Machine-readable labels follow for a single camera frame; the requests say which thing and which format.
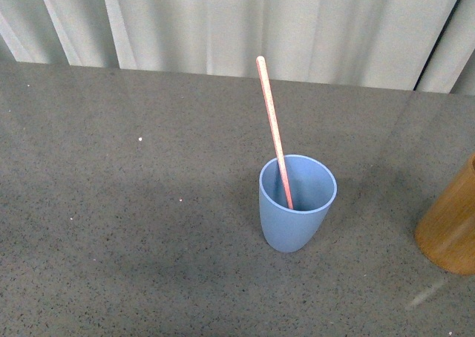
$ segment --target white curtain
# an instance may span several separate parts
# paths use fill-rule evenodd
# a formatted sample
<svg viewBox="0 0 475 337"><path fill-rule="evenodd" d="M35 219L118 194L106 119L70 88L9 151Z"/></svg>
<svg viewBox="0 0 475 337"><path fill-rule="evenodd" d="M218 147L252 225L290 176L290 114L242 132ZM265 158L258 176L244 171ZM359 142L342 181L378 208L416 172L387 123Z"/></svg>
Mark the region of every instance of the white curtain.
<svg viewBox="0 0 475 337"><path fill-rule="evenodd" d="M2 61L475 94L474 49L475 0L0 0Z"/></svg>

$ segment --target pink stick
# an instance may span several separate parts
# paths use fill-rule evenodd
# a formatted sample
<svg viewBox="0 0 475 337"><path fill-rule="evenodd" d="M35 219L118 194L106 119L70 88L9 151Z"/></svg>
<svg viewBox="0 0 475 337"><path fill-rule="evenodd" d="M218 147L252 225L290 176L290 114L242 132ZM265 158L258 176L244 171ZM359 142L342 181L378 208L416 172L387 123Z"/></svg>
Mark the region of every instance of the pink stick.
<svg viewBox="0 0 475 337"><path fill-rule="evenodd" d="M270 130L272 132L272 139L274 140L275 154L277 155L277 162L279 164L279 170L281 171L282 183L284 184L287 205L290 209L294 209L294 205L292 204L292 196L290 194L289 178L287 177L287 169L285 166L284 151L282 150L281 135L279 134L277 117L275 116L274 100L272 99L272 92L270 91L266 60L263 56L259 56L255 61L258 65L262 92L264 93L264 99L266 100L267 115L269 116Z"/></svg>

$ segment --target wooden cup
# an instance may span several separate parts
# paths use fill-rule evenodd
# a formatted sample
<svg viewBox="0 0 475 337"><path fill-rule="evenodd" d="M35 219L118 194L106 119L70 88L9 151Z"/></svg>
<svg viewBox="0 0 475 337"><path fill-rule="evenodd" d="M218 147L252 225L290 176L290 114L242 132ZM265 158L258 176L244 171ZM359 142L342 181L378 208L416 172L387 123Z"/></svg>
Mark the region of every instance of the wooden cup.
<svg viewBox="0 0 475 337"><path fill-rule="evenodd" d="M475 274L475 153L421 219L415 236L435 265Z"/></svg>

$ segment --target speckled countertop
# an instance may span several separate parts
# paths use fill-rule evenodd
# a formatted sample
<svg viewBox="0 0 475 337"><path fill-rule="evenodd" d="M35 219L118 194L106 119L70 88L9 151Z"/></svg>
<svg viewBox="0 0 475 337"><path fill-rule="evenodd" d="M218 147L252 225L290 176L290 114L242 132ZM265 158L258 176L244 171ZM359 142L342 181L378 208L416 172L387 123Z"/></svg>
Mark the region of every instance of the speckled countertop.
<svg viewBox="0 0 475 337"><path fill-rule="evenodd" d="M258 79L1 63L0 335L475 336L475 277L413 239L475 99L272 87L285 152L338 181L292 254L258 216Z"/></svg>

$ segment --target blue cup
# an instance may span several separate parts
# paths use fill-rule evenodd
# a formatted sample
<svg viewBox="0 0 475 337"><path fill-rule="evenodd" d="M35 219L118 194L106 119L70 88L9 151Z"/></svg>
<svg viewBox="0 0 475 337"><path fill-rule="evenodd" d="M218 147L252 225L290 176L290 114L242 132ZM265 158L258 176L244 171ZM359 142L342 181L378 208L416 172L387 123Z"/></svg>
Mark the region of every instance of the blue cup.
<svg viewBox="0 0 475 337"><path fill-rule="evenodd" d="M294 209L288 209L277 159L259 176L259 210L264 237L279 252L302 248L317 232L336 197L336 180L322 163L303 155L286 155Z"/></svg>

